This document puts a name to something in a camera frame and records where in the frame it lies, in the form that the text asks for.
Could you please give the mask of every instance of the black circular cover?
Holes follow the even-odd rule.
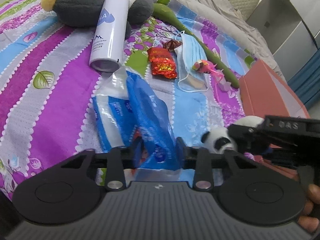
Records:
[[[27,220],[63,224],[90,213],[100,199],[95,182],[77,169],[54,167],[25,180],[15,190],[13,205]]]
[[[306,203],[297,182],[267,168],[239,171],[220,187],[218,198],[230,215],[260,226],[292,221]]]

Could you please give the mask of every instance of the transparent plastic wrap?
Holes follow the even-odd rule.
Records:
[[[148,152],[135,156],[136,179],[178,181],[181,160],[175,152],[175,137],[166,104],[148,83],[131,68],[121,67],[102,79],[93,98],[101,148],[129,146],[141,135]]]

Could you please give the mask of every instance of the spray can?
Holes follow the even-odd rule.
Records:
[[[113,73],[122,65],[129,0],[105,0],[94,35],[89,65]]]

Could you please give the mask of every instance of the blue curtain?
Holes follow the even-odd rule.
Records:
[[[288,85],[307,109],[320,100],[320,50],[289,80]]]

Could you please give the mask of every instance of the blue surgical mask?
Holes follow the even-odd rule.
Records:
[[[182,45],[175,49],[179,70],[178,86],[185,92],[199,92],[208,90],[204,73],[200,73],[192,66],[198,60],[207,60],[207,56],[198,41],[191,35],[181,33]]]

